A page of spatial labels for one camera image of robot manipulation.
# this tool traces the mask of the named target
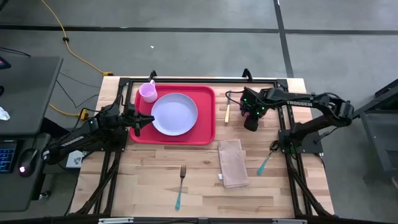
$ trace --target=fork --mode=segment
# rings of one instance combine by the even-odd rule
[[[187,173],[187,167],[185,165],[182,165],[181,166],[181,171],[180,171],[180,178],[181,178],[180,190],[178,191],[177,203],[175,204],[175,209],[176,210],[180,210],[182,180],[184,179],[186,173]]]

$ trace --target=gray floor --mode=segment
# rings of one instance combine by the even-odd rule
[[[395,0],[279,2],[287,29],[398,28]],[[68,26],[277,28],[272,0],[48,0],[48,4]],[[56,25],[38,0],[11,1],[0,12],[0,23]],[[32,55],[60,55],[65,59],[63,73],[101,85],[101,74],[67,52],[61,32],[0,33],[1,46]],[[255,77],[286,77],[278,34],[69,32],[68,36],[78,55],[117,75],[148,75],[156,70],[159,75],[237,77],[247,67]],[[294,75],[305,79],[308,91],[339,94],[357,108],[398,77],[398,35],[288,35],[287,43]],[[58,80],[78,104],[99,91],[61,75]],[[66,111],[79,110],[59,86],[51,103]],[[96,98],[84,106],[94,108],[95,103]],[[64,127],[73,126],[73,118],[52,109],[46,115]],[[322,143],[336,214],[397,223],[398,190],[388,182],[365,184],[362,180],[368,164],[376,158],[368,156],[371,148],[360,120],[337,130]],[[63,215],[67,205],[60,205],[57,195],[71,197],[72,189],[54,188],[53,198],[32,204],[20,217]],[[10,218],[16,218],[15,214],[0,214],[0,219]]]

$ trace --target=black desk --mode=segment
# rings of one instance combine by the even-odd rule
[[[32,147],[34,138],[18,138],[23,140],[23,145],[18,150],[17,158],[26,150]],[[0,212],[21,212],[27,210],[30,201],[35,193],[40,193],[39,184],[43,161],[40,158],[42,149],[50,141],[49,134],[39,134],[35,143],[38,149],[37,165],[34,173],[30,177],[21,177],[18,173],[18,164],[14,164],[14,172],[11,174],[0,174]]]
[[[63,59],[21,56],[4,59],[11,68],[0,70],[0,85],[4,87],[0,106],[11,118],[0,121],[0,136],[27,136],[39,132],[59,136],[67,133],[44,118]]]

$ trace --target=napkin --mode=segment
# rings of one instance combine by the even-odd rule
[[[224,187],[232,188],[249,185],[241,140],[218,142],[218,153],[220,155]]]

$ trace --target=butcher block tabletop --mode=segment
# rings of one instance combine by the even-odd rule
[[[118,90],[120,77],[104,77],[96,109],[110,105]],[[289,91],[306,93],[301,78],[288,78]],[[134,103],[141,83],[135,83],[131,102]],[[239,105],[231,102],[229,123],[225,92],[242,91],[244,86],[259,91],[271,84],[197,83],[206,85],[216,95],[216,136],[207,146],[172,146],[136,144],[130,137],[121,155],[112,217],[211,217],[211,218],[292,218],[294,211],[290,196],[285,157],[280,151],[272,153],[261,176],[256,171],[269,153],[269,145],[277,139],[280,129],[276,111],[268,110],[259,120],[256,132],[243,127],[244,118]],[[232,99],[239,101],[240,94]],[[293,107],[296,122],[312,119],[309,108]],[[221,173],[218,141],[240,139],[249,185],[225,189],[218,178]],[[70,212],[77,211],[98,186],[103,152],[88,156],[81,167]],[[326,175],[321,161],[312,154],[302,154],[308,188],[324,208],[333,213]],[[175,209],[180,186],[181,165],[187,166],[183,180],[181,209]],[[297,187],[300,208],[304,211],[302,192]],[[106,205],[108,188],[104,191],[102,209]]]

